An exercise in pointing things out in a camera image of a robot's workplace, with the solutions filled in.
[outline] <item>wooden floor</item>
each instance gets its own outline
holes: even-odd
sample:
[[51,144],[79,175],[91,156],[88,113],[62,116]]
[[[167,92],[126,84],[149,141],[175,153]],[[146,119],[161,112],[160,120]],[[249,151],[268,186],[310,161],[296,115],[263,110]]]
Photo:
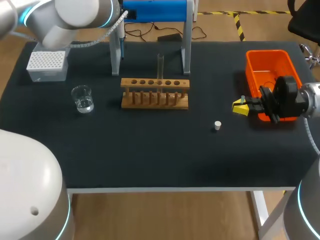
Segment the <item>wooden floor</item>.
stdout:
[[[296,7],[303,0],[296,0]],[[287,11],[286,0],[199,0],[199,12],[213,11]],[[288,32],[289,14],[247,14],[240,16],[247,41],[296,41],[315,44]],[[207,38],[197,41],[239,41],[234,19],[227,15],[199,15],[194,26]],[[128,30],[146,32],[150,24],[131,24]],[[181,23],[157,23],[159,28],[182,30]],[[27,29],[19,31],[29,33]],[[78,40],[96,40],[103,29],[82,30]],[[147,41],[176,33],[155,30]],[[202,34],[195,29],[193,37]],[[142,41],[129,36],[126,41]],[[0,95],[25,44],[9,36],[0,41]],[[314,71],[320,79],[320,67]],[[271,212],[282,197],[281,191],[265,192]],[[251,201],[246,192],[117,193],[83,194],[72,203],[76,223],[74,240],[256,240],[257,229]],[[280,234],[277,240],[283,240]]]

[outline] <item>wooden test tube rack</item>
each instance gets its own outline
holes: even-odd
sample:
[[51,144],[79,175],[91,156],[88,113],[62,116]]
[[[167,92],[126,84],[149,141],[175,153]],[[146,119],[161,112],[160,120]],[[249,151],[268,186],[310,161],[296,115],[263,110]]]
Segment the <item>wooden test tube rack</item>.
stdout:
[[125,89],[121,103],[123,109],[189,108],[187,90],[190,82],[186,79],[122,78],[121,87]]

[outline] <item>blue device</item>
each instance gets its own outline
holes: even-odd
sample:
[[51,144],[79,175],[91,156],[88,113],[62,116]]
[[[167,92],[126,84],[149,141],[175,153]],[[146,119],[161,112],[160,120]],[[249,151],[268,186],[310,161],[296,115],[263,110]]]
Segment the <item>blue device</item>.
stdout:
[[136,19],[125,19],[125,22],[185,22],[187,20],[186,0],[124,0],[123,8],[136,13]]

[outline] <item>yellow black tape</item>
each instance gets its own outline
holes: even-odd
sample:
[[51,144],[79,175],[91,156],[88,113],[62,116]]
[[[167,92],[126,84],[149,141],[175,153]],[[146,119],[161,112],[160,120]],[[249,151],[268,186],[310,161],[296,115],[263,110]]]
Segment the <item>yellow black tape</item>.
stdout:
[[290,11],[202,11],[198,15],[233,15],[233,14],[290,14]]
[[240,24],[239,14],[234,13],[233,18],[234,18],[236,29],[238,30],[240,41],[243,42],[246,40],[246,38],[245,38],[244,30],[242,29],[242,26]]

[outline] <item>orange plastic container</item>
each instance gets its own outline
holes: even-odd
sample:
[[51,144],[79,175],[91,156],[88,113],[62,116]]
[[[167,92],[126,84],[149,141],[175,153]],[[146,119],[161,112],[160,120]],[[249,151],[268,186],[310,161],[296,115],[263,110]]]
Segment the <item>orange plastic container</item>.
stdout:
[[[293,76],[298,89],[302,84],[291,62],[288,53],[284,50],[251,50],[246,52],[246,79],[249,84],[251,96],[260,98],[260,86],[274,90],[276,79],[280,76]],[[270,121],[264,113],[259,113],[262,121]],[[281,118],[280,121],[294,121],[296,117]]]

